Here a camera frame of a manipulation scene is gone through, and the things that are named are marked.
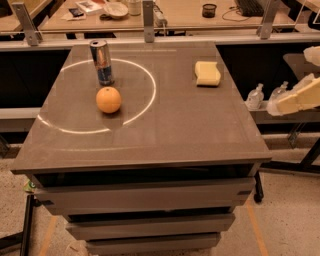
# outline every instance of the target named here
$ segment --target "sponge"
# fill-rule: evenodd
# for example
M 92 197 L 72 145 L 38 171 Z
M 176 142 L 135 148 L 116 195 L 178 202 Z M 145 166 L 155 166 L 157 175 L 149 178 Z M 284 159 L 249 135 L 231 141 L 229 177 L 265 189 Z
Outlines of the sponge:
M 218 86 L 221 74 L 217 69 L 217 62 L 198 61 L 195 65 L 198 86 Z

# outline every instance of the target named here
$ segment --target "can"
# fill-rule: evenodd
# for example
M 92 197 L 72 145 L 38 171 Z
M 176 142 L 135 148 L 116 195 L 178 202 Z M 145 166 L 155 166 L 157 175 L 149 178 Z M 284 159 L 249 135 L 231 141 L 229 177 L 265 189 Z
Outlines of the can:
M 106 40 L 93 40 L 90 42 L 90 50 L 98 73 L 100 85 L 112 85 L 114 83 L 109 46 Z

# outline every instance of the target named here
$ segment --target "floor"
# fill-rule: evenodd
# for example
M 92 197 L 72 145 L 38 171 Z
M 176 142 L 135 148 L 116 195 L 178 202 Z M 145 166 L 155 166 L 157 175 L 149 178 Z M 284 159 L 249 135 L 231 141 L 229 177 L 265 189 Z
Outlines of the floor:
M 295 149 L 283 135 L 264 137 L 274 160 L 298 162 L 319 134 L 300 134 Z M 19 146 L 11 145 L 10 154 L 0 159 L 0 237 L 20 232 L 23 226 L 27 196 L 23 186 L 27 179 L 10 172 Z M 255 203 L 251 195 L 237 207 L 236 220 L 221 234 L 217 247 L 123 256 L 320 256 L 320 176 L 261 169 L 261 178 L 265 196 L 262 203 Z M 70 246 L 84 249 L 84 244 L 65 231 L 65 224 L 62 217 L 52 216 L 43 206 L 36 207 L 29 255 L 88 255 L 85 250 L 70 250 Z M 0 255 L 20 255 L 19 248 L 0 251 Z

